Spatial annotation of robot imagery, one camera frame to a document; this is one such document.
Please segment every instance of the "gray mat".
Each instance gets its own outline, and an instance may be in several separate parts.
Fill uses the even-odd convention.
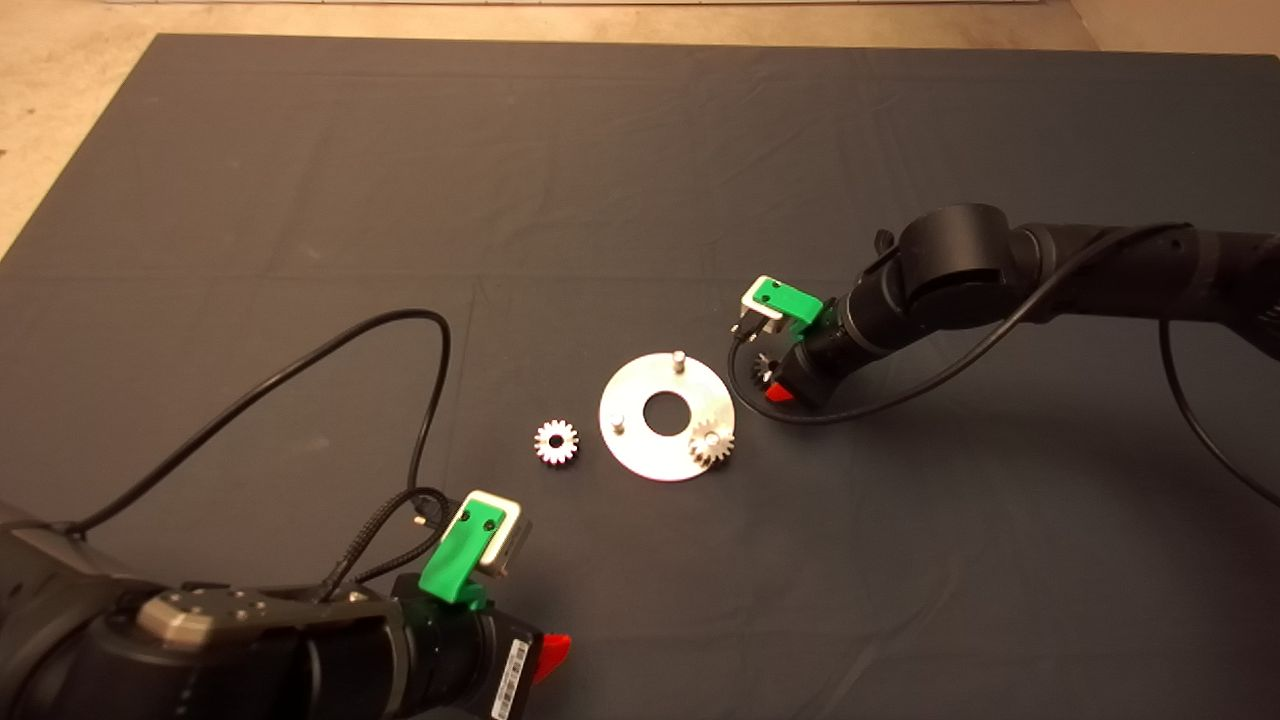
[[[636,355],[722,369],[759,273],[840,293],[937,205],[1280,229],[1277,127],[1275,58],[160,37],[0,263],[4,495],[81,515],[278,365],[424,305],[458,334],[425,479],[525,503],[493,596],[576,638],[531,717],[1275,717],[1280,515],[1181,425],[1151,323],[1019,329],[854,425],[742,411],[684,484],[620,468],[594,418]],[[1274,478],[1280,369],[1175,341]],[[399,487],[436,348],[352,346],[95,542],[166,579],[320,578]],[[531,452],[553,416],[584,430],[562,471]]]

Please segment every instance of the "silver plate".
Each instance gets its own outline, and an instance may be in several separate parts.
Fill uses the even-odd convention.
[[[632,473],[664,483],[687,480],[705,469],[689,452],[690,428],[710,420],[726,433],[733,432],[733,401],[719,375],[682,352],[655,352],[627,363],[604,386],[600,396],[600,434],[604,443]],[[673,436],[658,434],[644,419],[644,406],[653,396],[671,392],[689,405],[689,425]],[[621,420],[621,432],[616,423]]]

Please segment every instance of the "small gear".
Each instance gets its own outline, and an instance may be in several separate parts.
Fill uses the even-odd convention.
[[[689,452],[703,468],[722,462],[733,451],[733,434],[714,423],[701,421],[689,433]]]
[[[755,387],[768,389],[768,387],[773,384],[773,373],[777,372],[777,360],[763,352],[756,355],[755,361],[751,363],[751,378],[755,380]]]
[[[548,465],[563,465],[577,455],[577,430],[564,420],[548,420],[534,436],[534,452]]]

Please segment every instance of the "black cable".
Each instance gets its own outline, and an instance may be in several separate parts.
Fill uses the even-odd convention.
[[[1208,450],[1210,455],[1217,459],[1219,462],[1226,468],[1228,473],[1235,475],[1235,479],[1240,480],[1249,489],[1258,493],[1262,500],[1266,500],[1271,505],[1280,507],[1280,495],[1260,483],[1257,479],[1252,478],[1248,473],[1235,466],[1234,462],[1222,452],[1222,448],[1213,442],[1213,438],[1208,437],[1208,432],[1204,425],[1201,425],[1199,419],[1196,418],[1196,413],[1192,411],[1190,404],[1187,401],[1187,393],[1183,392],[1183,383],[1178,379],[1178,368],[1174,366],[1174,348],[1172,342],[1169,340],[1169,320],[1160,320],[1160,361],[1165,366],[1165,379],[1169,380],[1169,391],[1174,395],[1174,402],[1178,404],[1178,411],[1183,414],[1183,419],[1190,427],[1192,432]]]
[[[348,543],[347,550],[342,553],[342,557],[339,557],[338,562],[334,564],[333,570],[329,571],[325,579],[320,580],[320,585],[316,589],[316,600],[319,602],[329,600],[329,596],[332,596],[333,592],[338,588],[338,585],[342,584],[342,580],[347,577],[348,573],[351,573],[351,569],[355,568],[356,562],[365,553],[365,551],[369,550],[369,543],[374,542],[374,538],[383,529],[383,525],[387,524],[390,516],[396,514],[396,510],[398,510],[401,505],[404,505],[406,502],[420,497],[429,497],[431,498],[433,502],[440,505],[440,507],[447,507],[449,502],[449,500],[444,497],[444,493],[442,493],[440,491],[425,487],[404,488],[398,493],[396,493],[394,496],[392,496],[390,500],[384,502],[381,507],[379,507],[369,518],[369,520],[365,521],[364,527],[360,528],[360,532],[356,533],[356,537],[353,537],[351,539],[351,543]],[[434,528],[431,530],[431,536],[428,539],[419,543],[417,547],[422,547],[424,548],[422,552],[426,552],[426,548],[430,548],[433,544],[439,542],[440,536],[443,533],[444,533],[444,525],[442,524]],[[378,566],[366,570],[365,573],[361,573],[360,575],[356,577],[356,582],[366,582],[370,578],[378,577],[396,568],[399,568],[399,565],[408,562],[408,560],[412,560],[412,557],[404,560],[404,562],[401,562],[399,565],[384,569],[384,566],[390,565],[396,560],[399,560],[399,557],[411,555],[413,551],[402,553],[401,556],[393,560],[379,564]]]
[[[440,395],[444,389],[444,380],[449,372],[449,352],[451,352],[451,334],[449,323],[443,315],[435,313],[434,310],[426,310],[422,307],[403,307],[399,310],[390,310],[388,313],[381,313],[374,315],[366,320],[362,320],[351,328],[347,328],[342,333],[337,334],[333,340],[329,340],[320,347],[307,352],[302,357],[294,360],[289,365],[282,368],[279,372],[260,382],[252,389],[246,392],[236,402],[228,406],[225,410],[218,414],[212,420],[209,421],[204,428],[201,428],[196,434],[191,436],[184,441],[177,450],[174,450],[168,457],[165,457],[159,465],[156,465],[150,473],[142,477],[141,480],[133,484],[129,489],[120,493],[115,500],[109,502],[101,510],[86,516],[82,520],[68,523],[63,527],[67,534],[83,537],[88,530],[101,525],[102,523],[110,520],[120,511],[125,510],[131,505],[138,501],[143,495],[150,492],[154,487],[160,484],[174,469],[182,465],[188,457],[191,457],[197,450],[200,450],[206,442],[209,442],[219,430],[225,428],[232,420],[238,418],[242,413],[252,407],[259,400],[266,397],[268,393],[283,386],[292,378],[297,377],[300,373],[307,368],[315,365],[320,360],[324,360],[334,351],[347,345],[348,342],[356,340],[357,337],[379,328],[381,325],[396,323],[399,320],[428,320],[434,323],[440,329],[440,363],[435,374],[435,383],[431,387],[431,397],[426,405],[426,413],[422,416],[422,424],[419,428],[417,442],[413,445],[413,456],[410,464],[408,474],[408,488],[413,489],[417,484],[417,471],[421,462],[422,450],[426,445],[426,434],[431,429],[431,420],[435,418],[435,409],[440,404]]]
[[[790,413],[780,413],[772,407],[759,405],[754,397],[744,392],[741,382],[737,378],[737,352],[742,347],[742,337],[754,334],[748,331],[739,331],[735,333],[733,342],[728,348],[728,384],[744,405],[755,413],[781,423],[791,423],[795,425],[829,425],[833,423],[844,423],[847,420],[856,420],[859,418],[865,418],[874,413],[882,410],[888,410],[890,407],[896,407],[909,400],[916,398],[931,389],[937,388],[942,383],[950,380],[951,378],[959,375],[970,365],[978,361],[983,355],[986,355],[992,347],[995,347],[1001,340],[1007,336],[1018,323],[1020,323],[1028,314],[1036,310],[1044,299],[1057,290],[1068,278],[1070,278],[1076,270],[1084,266],[1091,260],[1096,259],[1103,252],[1112,250],[1125,242],[1133,242],[1142,240],[1152,233],[1164,232],[1169,229],[1178,229],[1190,227],[1188,223],[1158,223],[1151,225],[1140,225],[1135,228],[1117,228],[1110,233],[1102,234],[1101,237],[1089,242],[1080,252],[1069,258],[1061,266],[1059,266],[1048,278],[1041,283],[1039,287],[1032,292],[1027,300],[1023,301],[1007,318],[1005,318],[993,331],[991,331],[987,337],[978,341],[968,352],[961,355],[951,365],[943,368],[936,375],[925,379],[924,382],[886,400],[879,400],[869,405],[863,405],[861,407],[852,407],[841,413],[828,414],[828,415],[794,415]]]

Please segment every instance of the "sticker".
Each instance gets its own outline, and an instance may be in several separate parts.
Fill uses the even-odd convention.
[[[507,653],[507,669],[502,671],[502,683],[498,685],[498,697],[493,698],[494,720],[507,720],[511,715],[511,705],[516,702],[516,689],[520,688],[520,675],[525,671],[525,659],[529,657],[529,643],[525,641],[511,641],[511,652]]]

